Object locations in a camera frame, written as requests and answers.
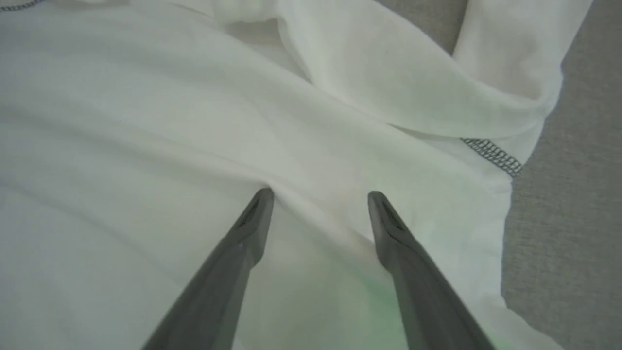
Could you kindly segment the white long-sleeve shirt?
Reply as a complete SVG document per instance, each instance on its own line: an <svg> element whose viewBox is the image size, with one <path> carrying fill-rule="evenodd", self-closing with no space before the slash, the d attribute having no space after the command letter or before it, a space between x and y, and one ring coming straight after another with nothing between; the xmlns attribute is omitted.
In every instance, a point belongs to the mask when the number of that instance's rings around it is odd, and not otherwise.
<svg viewBox="0 0 622 350"><path fill-rule="evenodd" d="M260 188L235 350L407 350L367 195L498 350L512 182L591 0L468 0L454 52L375 0L0 0L0 350L140 350Z"/></svg>

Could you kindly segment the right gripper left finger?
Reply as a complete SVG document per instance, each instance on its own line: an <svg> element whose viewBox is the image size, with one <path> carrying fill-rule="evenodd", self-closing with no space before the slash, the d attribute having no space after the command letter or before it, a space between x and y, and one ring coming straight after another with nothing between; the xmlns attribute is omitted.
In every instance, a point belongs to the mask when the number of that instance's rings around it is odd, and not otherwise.
<svg viewBox="0 0 622 350"><path fill-rule="evenodd" d="M193 275L142 350L239 350L247 282L266 248L274 193L260 189Z"/></svg>

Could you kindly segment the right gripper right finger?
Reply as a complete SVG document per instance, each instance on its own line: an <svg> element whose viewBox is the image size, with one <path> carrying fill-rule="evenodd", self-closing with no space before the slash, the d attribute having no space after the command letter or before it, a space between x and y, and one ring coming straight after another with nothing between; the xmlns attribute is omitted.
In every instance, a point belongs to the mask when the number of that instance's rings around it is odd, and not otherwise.
<svg viewBox="0 0 622 350"><path fill-rule="evenodd" d="M367 206L376 255L391 275L409 350L496 350L386 195Z"/></svg>

